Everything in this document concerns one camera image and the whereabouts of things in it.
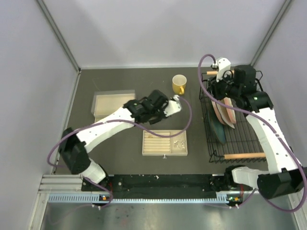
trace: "metal edge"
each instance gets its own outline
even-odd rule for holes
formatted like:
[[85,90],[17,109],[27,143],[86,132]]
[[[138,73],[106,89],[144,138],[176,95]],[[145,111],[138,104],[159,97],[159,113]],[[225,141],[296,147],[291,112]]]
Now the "metal edge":
[[[253,191],[244,191],[244,194],[251,194]],[[241,191],[220,191],[220,192],[216,192],[216,194],[226,194],[226,195],[240,195]]]
[[[211,62],[204,62],[202,68],[210,68]],[[249,62],[232,62],[232,66],[249,64]],[[144,64],[144,65],[93,65],[93,66],[82,66],[82,70],[93,70],[93,69],[155,69],[155,68],[195,68],[198,65],[198,62],[192,63],[178,63],[178,64]]]
[[[302,192],[294,193],[288,196],[292,208],[295,208],[302,199]],[[297,222],[299,230],[307,229],[307,204],[294,213],[294,218]]]
[[[66,112],[66,118],[65,118],[65,122],[64,122],[64,125],[63,125],[63,129],[62,131],[64,131],[66,128],[67,128],[67,125],[68,125],[68,122],[69,122],[69,117],[71,115],[71,109],[72,109],[72,105],[73,105],[73,101],[74,101],[74,98],[76,96],[76,92],[77,92],[77,88],[78,88],[78,84],[79,84],[79,79],[80,79],[80,76],[81,76],[81,72],[82,71],[79,71],[77,73],[77,78],[76,78],[76,81],[75,81],[75,84],[74,84],[74,87],[73,87],[73,90],[71,92],[71,99],[70,99],[70,102],[69,102],[69,105],[68,105],[68,108],[67,108],[67,112]],[[56,157],[55,157],[55,160],[54,160],[54,164],[57,164],[57,162],[59,161],[59,153],[57,152],[56,153]],[[55,174],[56,173],[56,167],[52,167],[52,170],[51,170],[51,173],[52,174]]]
[[[49,195],[48,203],[97,203],[105,204],[109,201],[100,201],[100,196],[108,194],[62,194],[54,193]],[[113,199],[112,204],[228,204],[227,196],[204,199]]]
[[49,194],[37,194],[30,222],[28,225],[29,230],[41,229],[45,211],[47,208]]
[[74,58],[72,52],[68,48],[67,43],[65,42],[59,28],[57,27],[55,21],[53,20],[50,11],[48,10],[47,5],[45,4],[44,0],[36,0],[39,8],[42,10],[43,15],[45,16],[46,20],[49,22],[49,25],[51,26],[51,29],[53,33],[55,34],[57,40],[59,41],[61,47],[63,48],[65,54],[67,55],[68,59],[70,60],[73,67],[76,69],[76,71],[80,71],[80,67]]
[[279,10],[276,18],[274,19],[272,25],[270,26],[268,32],[266,33],[263,41],[261,42],[259,48],[256,51],[256,54],[254,55],[252,61],[251,61],[251,65],[255,66],[257,61],[259,60],[264,48],[266,47],[268,41],[271,39],[273,33],[275,32],[277,26],[279,25],[279,23],[281,22],[281,19],[284,17],[285,13],[289,10],[291,3],[293,2],[293,0],[285,0],[281,9]]
[[45,174],[42,177],[38,193],[81,193],[81,188],[80,175]]

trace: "dish rack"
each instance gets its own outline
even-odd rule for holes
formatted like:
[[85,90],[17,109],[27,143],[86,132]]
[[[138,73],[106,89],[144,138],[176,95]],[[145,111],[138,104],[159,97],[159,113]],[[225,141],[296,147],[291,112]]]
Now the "dish rack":
[[[257,88],[263,91],[260,84],[260,80],[256,79]],[[202,83],[207,88],[208,80],[202,79]],[[258,141],[257,135],[251,125],[245,119],[243,113],[235,111],[236,114],[236,124],[234,124],[235,129],[229,126],[224,126],[226,135],[226,144],[222,145],[218,140],[215,139],[212,131],[210,129],[210,124],[207,116],[207,108],[211,106],[211,100],[200,88],[199,100],[201,101],[203,122],[205,125],[205,132],[207,136],[207,144],[210,159],[209,162],[212,163],[228,163],[228,162],[263,162],[266,158],[246,158],[246,159],[231,159],[226,160],[224,156],[226,154],[237,154],[237,153],[253,153],[253,152],[263,152],[263,149]]]

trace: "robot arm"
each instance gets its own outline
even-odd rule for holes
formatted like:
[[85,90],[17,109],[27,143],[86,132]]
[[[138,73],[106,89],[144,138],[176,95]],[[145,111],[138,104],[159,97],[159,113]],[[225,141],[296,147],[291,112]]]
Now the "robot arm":
[[214,98],[234,99],[238,108],[257,114],[277,131],[276,135],[256,117],[246,116],[266,155],[269,170],[232,167],[232,170],[227,172],[231,174],[227,176],[232,178],[231,185],[246,184],[257,188],[266,199],[301,190],[303,180],[297,165],[278,140],[279,137],[288,145],[277,123],[273,104],[266,92],[257,90],[256,70],[250,65],[242,65],[235,67],[233,72],[230,70],[230,62],[223,57],[216,61],[213,68],[218,71],[215,77],[209,79],[208,91]]
[[[105,123],[104,125],[80,131],[69,137],[60,145],[59,153],[72,174],[80,174],[96,184],[105,185],[104,182],[107,180],[104,179],[108,177],[107,173],[101,165],[89,158],[88,153],[116,133],[134,127],[133,124],[126,122],[107,123],[107,121],[127,120],[137,124],[146,122],[154,124],[180,112],[181,109],[177,95],[168,99],[163,93],[155,90],[141,100],[128,101],[113,114],[97,122]],[[62,136],[70,132],[72,129],[68,128]]]

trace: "wooden dowel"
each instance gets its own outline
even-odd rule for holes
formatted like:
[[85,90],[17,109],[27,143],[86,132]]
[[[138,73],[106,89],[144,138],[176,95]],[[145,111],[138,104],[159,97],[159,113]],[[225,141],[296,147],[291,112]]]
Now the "wooden dowel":
[[170,146],[144,146],[144,149],[162,149],[162,150],[169,150]]
[[[154,132],[155,134],[160,134],[160,135],[167,135],[167,134],[170,134],[170,132]],[[144,132],[145,135],[153,135],[154,134],[151,134],[151,133],[148,133],[148,132]]]
[[170,149],[144,149],[144,152],[170,152]]
[[144,142],[148,142],[148,143],[171,143],[171,140],[169,138],[166,139],[148,139],[145,138]]
[[244,158],[265,158],[265,153],[255,152],[255,153],[226,154],[224,155],[224,158],[225,160],[244,159]]
[[157,137],[157,136],[154,136],[154,135],[145,135],[145,138],[160,138],[160,139],[165,139],[165,138],[161,138],[161,137]]
[[171,146],[171,144],[170,143],[163,143],[163,144],[161,144],[161,143],[144,143],[144,146],[157,146],[157,147],[159,147],[159,146],[168,146],[168,147],[170,147]]
[[207,71],[207,75],[216,75],[217,71]]

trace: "purple cable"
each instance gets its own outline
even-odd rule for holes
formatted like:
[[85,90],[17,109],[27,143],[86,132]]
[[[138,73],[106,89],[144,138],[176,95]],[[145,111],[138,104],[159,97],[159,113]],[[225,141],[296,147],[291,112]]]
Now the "purple cable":
[[[85,180],[87,180],[88,182],[92,183],[93,185],[97,186],[98,188],[101,188],[102,190],[108,192],[110,194],[110,199],[109,199],[109,202],[107,204],[105,204],[104,206],[101,206],[101,208],[106,208],[107,206],[109,206],[113,200],[113,194],[111,193],[111,191],[109,191],[108,189],[104,188],[103,186],[99,185],[99,184],[96,184],[94,183],[93,181],[91,181],[89,178],[87,177],[84,177]],[[80,206],[77,206],[76,208],[72,209],[71,211],[67,212],[64,214],[64,216],[59,219],[58,221],[56,222],[52,222],[51,221],[51,216],[50,216],[50,212],[48,213],[48,221],[50,223],[50,225],[56,225],[58,223],[60,223],[62,220],[64,220],[67,216],[69,216],[71,213],[73,213],[74,211],[76,211],[77,209],[80,209],[82,207],[88,207],[88,206],[92,206],[92,204],[85,204],[85,205],[80,205]]]
[[73,208],[72,210],[70,210],[69,212],[65,213],[64,216],[63,216],[61,219],[57,220],[56,222],[52,222],[51,216],[50,216],[50,212],[49,212],[49,213],[48,213],[48,221],[49,221],[49,224],[52,225],[52,226],[53,226],[53,225],[57,225],[57,224],[60,223],[62,220],[64,220],[67,216],[69,216],[71,213],[73,213],[74,211],[76,211],[77,209],[80,209],[80,208],[82,208],[82,207],[89,207],[89,206],[92,206],[92,205],[91,205],[91,204],[79,205],[79,206]]
[[223,107],[226,107],[228,109],[232,109],[232,110],[235,110],[235,111],[238,111],[238,112],[242,112],[242,113],[245,113],[245,114],[248,114],[248,115],[251,115],[253,117],[256,117],[258,118],[260,121],[262,121],[263,123],[265,123],[269,128],[270,130],[276,135],[276,137],[278,138],[278,140],[281,142],[281,144],[283,145],[283,147],[287,150],[287,152],[290,154],[290,156],[292,157],[292,159],[294,160],[294,162],[296,163],[297,167],[298,167],[298,170],[299,172],[301,173],[301,176],[303,178],[303,182],[304,182],[304,192],[303,192],[303,197],[302,197],[302,200],[300,201],[300,203],[293,209],[283,209],[283,208],[280,208],[278,206],[276,206],[275,204],[273,204],[271,201],[265,199],[270,205],[272,205],[274,208],[280,210],[280,211],[284,211],[284,212],[296,212],[298,211],[303,205],[304,205],[304,202],[306,200],[306,197],[307,197],[307,179],[306,179],[306,176],[305,176],[305,173],[304,173],[304,170],[302,168],[302,166],[300,165],[300,163],[298,162],[297,158],[295,157],[295,155],[292,153],[291,149],[286,145],[286,143],[279,137],[279,135],[277,134],[276,130],[273,128],[273,126],[270,125],[269,122],[267,122],[265,119],[263,119],[262,117],[258,116],[257,114],[254,114],[250,111],[247,111],[247,110],[244,110],[244,109],[239,109],[239,108],[234,108],[234,107],[231,107],[231,106],[228,106],[226,104],[223,104],[221,103],[220,101],[216,100],[205,88],[205,86],[202,84],[202,79],[201,79],[201,65],[202,65],[202,62],[203,60],[206,58],[206,57],[211,57],[214,61],[214,63],[216,63],[216,59],[215,57],[212,55],[212,54],[205,54],[199,64],[198,64],[198,80],[201,84],[201,88],[203,90],[203,92],[212,100],[214,101],[215,103],[223,106]]
[[[154,133],[150,130],[148,130],[147,128],[145,128],[144,126],[140,125],[140,124],[137,124],[135,122],[132,122],[132,121],[128,121],[128,120],[120,120],[120,119],[117,119],[117,120],[110,120],[110,121],[107,121],[106,123],[111,123],[111,122],[126,122],[126,123],[129,123],[129,124],[132,124],[132,125],[135,125],[136,127],[138,128],[141,128],[157,137],[160,137],[160,138],[173,138],[173,137],[176,137],[178,135],[180,135],[181,133],[183,133],[185,130],[188,129],[188,127],[190,126],[191,124],[191,121],[192,121],[192,108],[191,108],[191,105],[189,104],[189,102],[182,98],[182,97],[179,97],[179,99],[183,100],[189,107],[189,112],[190,112],[190,117],[189,117],[189,121],[186,125],[186,127],[179,131],[178,133],[176,134],[173,134],[173,135],[170,135],[170,136],[164,136],[164,135],[160,135],[160,134],[157,134],[157,133]],[[106,123],[94,123],[94,124],[91,124],[89,126],[85,126],[85,127],[82,127],[82,128],[79,128],[79,129],[76,129],[74,131],[72,131],[71,133],[67,134],[66,136],[64,136],[61,140],[58,141],[58,143],[51,149],[51,151],[49,152],[48,156],[47,156],[47,163],[51,166],[54,166],[54,167],[64,167],[63,165],[56,165],[56,164],[53,164],[51,161],[50,161],[50,158],[51,158],[51,155],[53,154],[53,152],[56,150],[56,148],[63,142],[65,141],[67,138],[71,137],[72,135],[74,134],[77,134],[79,133],[80,131],[82,130],[85,130],[85,129],[88,129],[88,128],[92,128],[92,127],[95,127],[95,126],[100,126],[100,125],[103,125],[103,124],[106,124]]]
[[[154,132],[148,130],[148,129],[145,128],[144,126],[141,126],[141,125],[139,125],[139,124],[137,124],[137,123],[135,123],[135,122],[131,122],[131,121],[128,121],[128,120],[120,120],[120,119],[117,119],[117,120],[110,120],[110,121],[107,121],[106,123],[111,123],[111,122],[126,122],[126,123],[129,123],[129,124],[135,125],[136,127],[141,128],[141,129],[143,129],[143,130],[145,130],[145,131],[147,131],[147,132],[149,132],[149,133],[151,133],[151,134],[153,134],[153,135],[155,135],[155,136],[157,136],[157,137],[160,137],[160,138],[172,138],[172,137],[175,137],[175,136],[180,135],[180,134],[183,133],[185,130],[187,130],[188,127],[189,127],[190,124],[191,124],[191,121],[192,121],[192,108],[191,108],[191,105],[189,104],[189,102],[188,102],[186,99],[184,99],[184,98],[182,98],[182,97],[180,97],[180,99],[183,100],[183,101],[188,105],[188,107],[189,107],[189,113],[190,113],[189,121],[188,121],[186,127],[185,127],[183,130],[179,131],[179,132],[176,133],[176,134],[170,135],[170,136],[164,136],[164,135],[156,134],[156,133],[154,133]],[[106,124],[106,123],[101,122],[101,123],[91,124],[91,125],[89,125],[89,126],[85,126],[85,127],[83,127],[83,128],[76,129],[76,130],[72,131],[71,133],[67,134],[66,136],[64,136],[64,137],[63,137],[63,138],[62,138],[62,139],[51,149],[51,151],[49,152],[49,154],[48,154],[48,156],[47,156],[47,163],[48,163],[49,165],[51,165],[51,166],[54,166],[54,167],[64,167],[64,166],[62,166],[62,165],[53,164],[53,163],[50,161],[51,155],[52,155],[52,153],[56,150],[56,148],[57,148],[64,140],[66,140],[67,138],[71,137],[72,135],[77,134],[77,133],[79,133],[79,132],[82,131],[82,130],[85,130],[85,129],[88,129],[88,128],[92,128],[92,127],[95,127],[95,126],[100,126],[100,125],[103,125],[103,124]],[[88,182],[92,183],[93,185],[97,186],[98,188],[101,188],[102,190],[104,190],[104,191],[106,191],[106,192],[108,192],[108,193],[110,194],[110,200],[109,200],[109,202],[108,202],[106,205],[102,206],[102,207],[105,208],[105,207],[109,206],[109,205],[111,204],[112,200],[113,200],[113,194],[112,194],[108,189],[104,188],[103,186],[101,186],[101,185],[99,185],[99,184],[94,183],[94,182],[91,181],[89,178],[84,177],[84,179],[87,180]],[[60,220],[58,220],[58,221],[56,221],[56,222],[54,222],[54,223],[52,223],[52,221],[51,221],[51,219],[50,219],[50,215],[49,215],[49,216],[48,216],[49,222],[50,222],[51,225],[56,225],[56,224],[58,224],[59,222],[61,222],[63,219],[65,219],[68,215],[70,215],[72,212],[76,211],[77,209],[79,209],[79,208],[81,208],[81,207],[86,207],[86,206],[90,206],[90,205],[89,205],[89,204],[80,205],[80,206],[74,208],[73,210],[69,211],[68,213],[66,213],[66,214],[64,215],[63,218],[61,218]]]

